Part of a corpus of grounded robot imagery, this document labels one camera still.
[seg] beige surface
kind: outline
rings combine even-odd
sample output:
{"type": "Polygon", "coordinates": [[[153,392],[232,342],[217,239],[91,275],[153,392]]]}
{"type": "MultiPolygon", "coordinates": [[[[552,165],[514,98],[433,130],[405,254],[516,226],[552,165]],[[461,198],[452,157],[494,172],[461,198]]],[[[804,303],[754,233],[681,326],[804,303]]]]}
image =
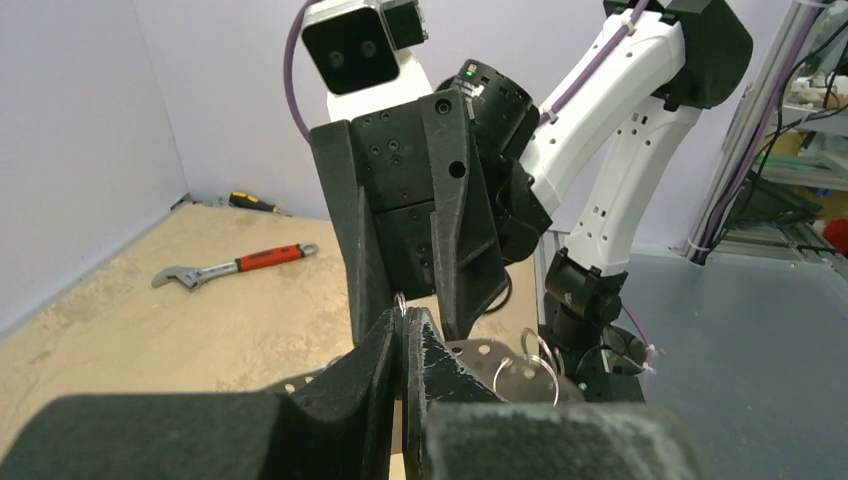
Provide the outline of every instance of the beige surface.
{"type": "MultiPolygon", "coordinates": [[[[471,336],[518,350],[521,329],[535,325],[533,263],[509,271],[512,300],[471,336]]],[[[435,298],[412,303],[438,308],[435,298]]],[[[349,319],[329,223],[187,206],[0,343],[0,454],[62,395],[252,390],[322,367],[352,347],[349,319]],[[207,266],[298,242],[321,251],[191,293],[175,283],[150,287],[171,265],[207,266]]]]}

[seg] wrench head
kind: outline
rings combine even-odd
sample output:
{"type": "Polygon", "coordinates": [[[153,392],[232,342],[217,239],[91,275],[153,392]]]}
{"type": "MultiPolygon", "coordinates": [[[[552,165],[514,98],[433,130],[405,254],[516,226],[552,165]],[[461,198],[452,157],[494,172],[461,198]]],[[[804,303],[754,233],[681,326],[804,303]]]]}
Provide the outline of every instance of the wrench head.
{"type": "Polygon", "coordinates": [[[176,280],[189,291],[193,291],[204,283],[197,271],[198,269],[193,267],[168,267],[156,274],[150,285],[153,288],[159,288],[172,280],[176,280]]]}

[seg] screwdriver handle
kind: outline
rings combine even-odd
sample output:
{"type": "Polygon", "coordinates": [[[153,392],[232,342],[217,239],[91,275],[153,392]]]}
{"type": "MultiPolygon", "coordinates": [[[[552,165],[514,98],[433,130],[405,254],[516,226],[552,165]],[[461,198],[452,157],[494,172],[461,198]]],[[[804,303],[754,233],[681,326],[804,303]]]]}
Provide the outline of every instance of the screwdriver handle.
{"type": "Polygon", "coordinates": [[[237,258],[235,260],[239,272],[249,272],[258,268],[271,267],[281,263],[291,262],[306,256],[300,245],[272,248],[261,252],[237,258]]]}
{"type": "Polygon", "coordinates": [[[247,208],[249,210],[259,210],[261,212],[279,213],[280,211],[276,205],[265,203],[253,195],[244,192],[231,193],[230,205],[238,208],[247,208]]]}

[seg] red wrench handle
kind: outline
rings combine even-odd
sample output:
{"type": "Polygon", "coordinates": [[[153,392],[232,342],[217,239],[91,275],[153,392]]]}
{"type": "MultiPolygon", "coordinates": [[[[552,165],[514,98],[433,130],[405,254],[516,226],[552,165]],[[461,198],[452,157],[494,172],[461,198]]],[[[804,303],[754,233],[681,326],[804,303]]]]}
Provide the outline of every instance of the red wrench handle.
{"type": "Polygon", "coordinates": [[[256,270],[258,268],[271,267],[281,263],[292,262],[305,256],[306,254],[303,249],[300,248],[300,244],[297,244],[252,253],[250,255],[237,258],[235,261],[236,265],[238,265],[239,272],[249,272],[250,270],[256,270]]]}

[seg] white wall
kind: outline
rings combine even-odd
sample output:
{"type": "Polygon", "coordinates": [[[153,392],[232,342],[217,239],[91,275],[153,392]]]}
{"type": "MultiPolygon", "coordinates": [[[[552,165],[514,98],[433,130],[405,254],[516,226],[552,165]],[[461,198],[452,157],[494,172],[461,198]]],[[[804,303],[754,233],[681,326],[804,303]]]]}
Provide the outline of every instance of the white wall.
{"type": "Polygon", "coordinates": [[[131,0],[0,1],[0,331],[186,192],[131,0]]]}
{"type": "MultiPolygon", "coordinates": [[[[755,39],[754,78],[791,0],[729,0],[755,39]]],[[[326,207],[308,146],[291,121],[282,55],[298,0],[135,0],[192,195],[245,189],[301,215],[326,207]]],[[[601,0],[421,0],[430,40],[416,47],[432,83],[469,57],[489,63],[543,100],[585,52],[603,22],[601,0]]],[[[327,121],[325,90],[303,48],[297,94],[308,125],[327,121]]],[[[637,241],[684,240],[714,175],[739,94],[706,112],[672,161],[637,241]]],[[[570,229],[598,159],[557,212],[570,229]]]]}

